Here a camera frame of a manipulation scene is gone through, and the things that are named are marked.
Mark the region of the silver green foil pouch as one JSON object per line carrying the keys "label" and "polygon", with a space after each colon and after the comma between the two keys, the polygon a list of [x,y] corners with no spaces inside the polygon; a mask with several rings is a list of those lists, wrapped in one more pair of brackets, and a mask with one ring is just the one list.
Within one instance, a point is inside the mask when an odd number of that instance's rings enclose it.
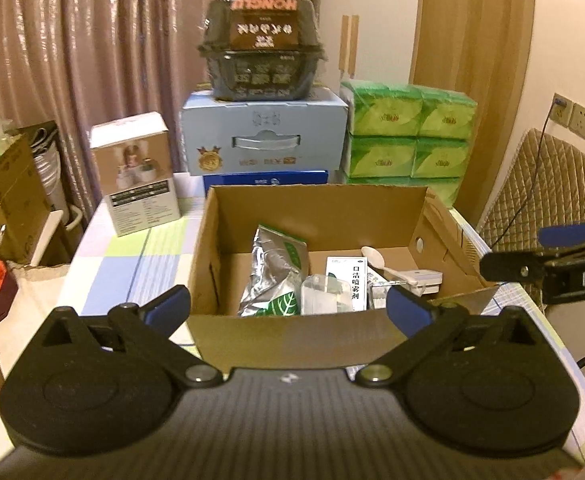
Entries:
{"label": "silver green foil pouch", "polygon": [[301,287],[308,275],[306,242],[260,224],[253,237],[250,278],[238,314],[243,318],[300,315]]}

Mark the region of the dark blue flat box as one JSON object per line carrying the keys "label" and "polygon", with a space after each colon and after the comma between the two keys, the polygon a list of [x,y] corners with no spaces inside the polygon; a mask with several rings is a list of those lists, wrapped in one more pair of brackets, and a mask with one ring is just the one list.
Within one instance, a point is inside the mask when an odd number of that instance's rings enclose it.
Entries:
{"label": "dark blue flat box", "polygon": [[204,181],[204,193],[207,193],[212,186],[220,185],[326,184],[329,176],[328,170],[258,171],[242,174],[212,174],[212,176],[204,176],[202,181]]}

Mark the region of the side cardboard boxes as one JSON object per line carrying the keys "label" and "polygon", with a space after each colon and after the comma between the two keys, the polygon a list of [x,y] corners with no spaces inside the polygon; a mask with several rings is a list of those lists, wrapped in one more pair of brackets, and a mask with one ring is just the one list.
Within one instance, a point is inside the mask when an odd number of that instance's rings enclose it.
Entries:
{"label": "side cardboard boxes", "polygon": [[32,259],[54,210],[69,219],[61,182],[56,122],[17,128],[0,119],[0,256],[18,263]]}

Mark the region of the checked tablecloth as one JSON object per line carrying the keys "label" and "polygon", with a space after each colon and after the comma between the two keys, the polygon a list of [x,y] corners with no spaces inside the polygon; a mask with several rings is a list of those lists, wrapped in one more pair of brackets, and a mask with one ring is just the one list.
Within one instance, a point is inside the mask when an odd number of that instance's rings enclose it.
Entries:
{"label": "checked tablecloth", "polygon": [[[15,266],[18,292],[0,323],[0,365],[4,373],[10,371],[54,307],[99,313],[122,301],[144,302],[174,284],[186,283],[204,208],[204,185],[200,178],[189,174],[178,174],[175,182],[185,209],[180,220],[117,237],[106,206],[100,205],[68,266]],[[487,310],[494,313],[505,304],[520,304],[534,316],[577,381],[582,408],[569,448],[585,459],[583,373],[554,327],[520,286],[501,286]]]}

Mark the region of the light blue milk carton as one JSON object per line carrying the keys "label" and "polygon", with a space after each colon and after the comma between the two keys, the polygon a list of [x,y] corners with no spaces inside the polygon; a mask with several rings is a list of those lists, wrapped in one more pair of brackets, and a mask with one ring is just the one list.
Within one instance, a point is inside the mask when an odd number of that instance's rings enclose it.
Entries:
{"label": "light blue milk carton", "polygon": [[180,113],[182,153],[191,174],[336,170],[347,104],[325,87],[299,101],[225,102],[192,93]]}

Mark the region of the long white medicine box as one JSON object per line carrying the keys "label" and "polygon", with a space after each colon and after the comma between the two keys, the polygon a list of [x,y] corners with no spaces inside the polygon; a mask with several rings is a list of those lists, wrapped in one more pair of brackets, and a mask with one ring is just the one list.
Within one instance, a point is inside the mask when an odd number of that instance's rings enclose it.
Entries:
{"label": "long white medicine box", "polygon": [[367,300],[370,310],[385,309],[390,289],[396,285],[396,281],[369,282],[367,288]]}

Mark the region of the beige quilted chair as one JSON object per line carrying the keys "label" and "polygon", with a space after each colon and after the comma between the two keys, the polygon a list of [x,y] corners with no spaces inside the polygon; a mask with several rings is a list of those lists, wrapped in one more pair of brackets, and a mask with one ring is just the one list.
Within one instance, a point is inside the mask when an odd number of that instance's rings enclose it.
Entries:
{"label": "beige quilted chair", "polygon": [[585,154],[531,129],[478,232],[495,250],[524,250],[542,228],[584,221]]}

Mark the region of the brown cardboard box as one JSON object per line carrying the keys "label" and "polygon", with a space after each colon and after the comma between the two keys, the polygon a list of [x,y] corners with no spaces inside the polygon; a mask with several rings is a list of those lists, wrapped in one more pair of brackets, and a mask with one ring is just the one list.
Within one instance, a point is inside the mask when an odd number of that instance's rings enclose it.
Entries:
{"label": "brown cardboard box", "polygon": [[334,368],[367,364],[404,341],[384,310],[242,318],[258,226],[304,240],[309,270],[333,256],[381,251],[396,270],[440,271],[440,298],[489,287],[465,252],[468,240],[428,188],[383,185],[217,186],[198,233],[187,325],[204,361],[234,367]]}

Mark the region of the green tissue pack stack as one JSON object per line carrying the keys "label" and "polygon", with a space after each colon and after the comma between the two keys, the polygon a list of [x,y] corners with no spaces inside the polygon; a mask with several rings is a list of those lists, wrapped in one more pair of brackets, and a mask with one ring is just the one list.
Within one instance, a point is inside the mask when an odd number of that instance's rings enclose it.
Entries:
{"label": "green tissue pack stack", "polygon": [[338,179],[343,183],[424,186],[452,207],[465,177],[478,103],[463,92],[347,80]]}

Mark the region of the wall power socket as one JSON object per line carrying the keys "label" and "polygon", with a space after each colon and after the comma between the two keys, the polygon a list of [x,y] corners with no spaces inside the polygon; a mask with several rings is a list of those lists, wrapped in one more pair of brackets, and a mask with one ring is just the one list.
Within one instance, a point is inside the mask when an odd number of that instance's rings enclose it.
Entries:
{"label": "wall power socket", "polygon": [[549,119],[585,140],[585,106],[555,93]]}

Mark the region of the clear plastic lidded case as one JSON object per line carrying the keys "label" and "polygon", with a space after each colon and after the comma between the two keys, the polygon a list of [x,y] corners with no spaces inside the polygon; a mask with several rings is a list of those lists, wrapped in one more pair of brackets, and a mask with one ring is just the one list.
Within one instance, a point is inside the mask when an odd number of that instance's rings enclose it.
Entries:
{"label": "clear plastic lidded case", "polygon": [[313,274],[301,287],[301,314],[323,315],[352,312],[350,286],[332,275]]}

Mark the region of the white square plug box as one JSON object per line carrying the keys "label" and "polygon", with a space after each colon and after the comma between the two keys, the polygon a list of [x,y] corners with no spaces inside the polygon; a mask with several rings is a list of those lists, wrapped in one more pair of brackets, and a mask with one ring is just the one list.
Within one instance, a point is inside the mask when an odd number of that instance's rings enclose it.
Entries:
{"label": "white square plug box", "polygon": [[443,274],[434,270],[399,271],[397,279],[416,296],[434,295],[443,283]]}

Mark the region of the white mecobalamin tablet box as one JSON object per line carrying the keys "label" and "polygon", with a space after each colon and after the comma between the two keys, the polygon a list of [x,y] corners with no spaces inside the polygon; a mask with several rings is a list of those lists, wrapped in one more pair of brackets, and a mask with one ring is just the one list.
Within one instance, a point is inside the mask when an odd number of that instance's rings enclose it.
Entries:
{"label": "white mecobalamin tablet box", "polygon": [[326,261],[328,290],[337,294],[338,312],[362,312],[368,307],[368,264],[365,257],[332,256]]}

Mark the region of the black basket gift pack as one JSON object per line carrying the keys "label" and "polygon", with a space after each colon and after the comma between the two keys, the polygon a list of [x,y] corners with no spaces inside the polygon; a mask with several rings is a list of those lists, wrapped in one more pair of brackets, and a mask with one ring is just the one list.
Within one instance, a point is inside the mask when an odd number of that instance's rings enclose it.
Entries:
{"label": "black basket gift pack", "polygon": [[198,50],[230,102],[304,100],[325,58],[311,0],[213,0]]}

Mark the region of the brown curtain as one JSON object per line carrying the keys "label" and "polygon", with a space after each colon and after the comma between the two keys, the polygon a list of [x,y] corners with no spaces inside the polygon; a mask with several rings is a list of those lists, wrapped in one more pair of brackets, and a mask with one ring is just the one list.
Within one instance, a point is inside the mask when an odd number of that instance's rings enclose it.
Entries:
{"label": "brown curtain", "polygon": [[102,197],[88,133],[153,111],[175,127],[207,76],[198,47],[211,1],[0,0],[0,117],[56,122],[65,188],[86,216]]}

